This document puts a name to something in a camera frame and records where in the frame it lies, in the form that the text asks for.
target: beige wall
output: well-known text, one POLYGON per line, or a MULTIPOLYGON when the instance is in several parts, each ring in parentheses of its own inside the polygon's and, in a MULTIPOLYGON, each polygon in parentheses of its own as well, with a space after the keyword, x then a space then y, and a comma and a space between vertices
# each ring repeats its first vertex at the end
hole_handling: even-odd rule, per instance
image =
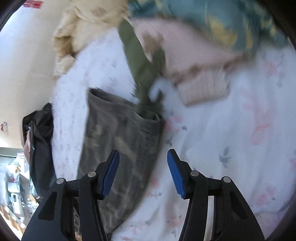
POLYGON ((56 81, 51 79, 51 36, 66 0, 44 0, 41 9, 21 7, 0 32, 0 147, 21 148, 22 118, 42 108, 56 81))

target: fluffy cream blanket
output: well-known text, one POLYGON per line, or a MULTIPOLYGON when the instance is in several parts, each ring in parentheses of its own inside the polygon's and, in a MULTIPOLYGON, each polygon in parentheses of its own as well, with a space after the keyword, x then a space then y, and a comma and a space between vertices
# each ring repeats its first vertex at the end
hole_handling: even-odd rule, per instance
POLYGON ((127 17, 127 0, 69 1, 52 38, 57 54, 53 77, 65 74, 75 62, 75 53, 127 17))

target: teal blanket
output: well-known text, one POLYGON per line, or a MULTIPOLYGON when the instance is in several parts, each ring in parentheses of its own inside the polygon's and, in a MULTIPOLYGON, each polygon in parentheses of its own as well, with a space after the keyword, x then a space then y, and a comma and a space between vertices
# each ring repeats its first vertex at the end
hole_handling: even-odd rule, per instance
POLYGON ((253 53, 263 36, 280 47, 287 43, 272 16, 254 0, 130 0, 129 13, 186 21, 236 51, 253 53))

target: metal screw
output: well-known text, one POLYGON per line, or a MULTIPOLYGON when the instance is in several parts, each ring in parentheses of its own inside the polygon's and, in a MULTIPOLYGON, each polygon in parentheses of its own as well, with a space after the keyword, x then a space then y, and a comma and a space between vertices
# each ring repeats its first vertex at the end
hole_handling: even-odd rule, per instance
POLYGON ((87 175, 88 175, 89 177, 94 177, 94 176, 96 175, 96 173, 95 173, 95 172, 89 172, 87 175))
POLYGON ((230 183, 231 179, 229 177, 223 177, 223 181, 226 183, 230 183))
POLYGON ((191 171, 190 175, 193 177, 197 177, 199 175, 199 172, 198 171, 191 171))
POLYGON ((59 178, 58 180, 57 180, 57 184, 62 184, 64 182, 64 179, 63 178, 59 178))

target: white bed sheet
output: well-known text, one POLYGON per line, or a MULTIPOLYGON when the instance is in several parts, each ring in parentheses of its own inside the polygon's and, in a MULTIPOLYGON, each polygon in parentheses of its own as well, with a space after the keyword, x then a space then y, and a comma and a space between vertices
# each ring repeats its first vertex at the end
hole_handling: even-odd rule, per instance
MULTIPOLYGON (((170 81, 164 92, 166 127, 145 198, 115 231, 113 241, 178 240, 188 202, 176 193, 166 161, 170 148, 207 177, 230 176, 267 237, 283 217, 295 191, 296 52, 267 44, 229 77, 230 95, 185 107, 170 81)), ((77 56, 52 96, 52 153, 57 177, 76 178, 85 123, 87 90, 99 87, 129 101, 134 88, 117 31, 97 39, 77 56)), ((210 240, 213 199, 209 199, 205 240, 210 240)))

